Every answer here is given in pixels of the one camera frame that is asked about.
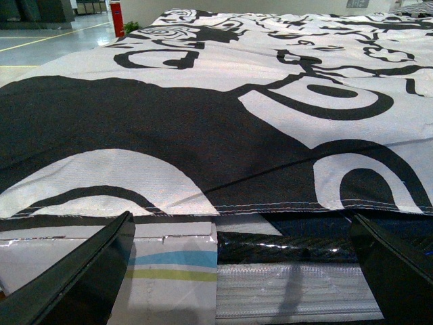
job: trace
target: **fabric graphic pattern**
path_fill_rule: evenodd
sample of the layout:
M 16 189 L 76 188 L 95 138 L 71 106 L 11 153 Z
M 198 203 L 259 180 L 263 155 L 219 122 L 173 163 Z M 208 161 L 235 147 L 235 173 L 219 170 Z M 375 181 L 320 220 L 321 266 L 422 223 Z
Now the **fabric graphic pattern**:
M 169 10 L 0 89 L 0 218 L 432 215 L 432 48 L 432 18 Z

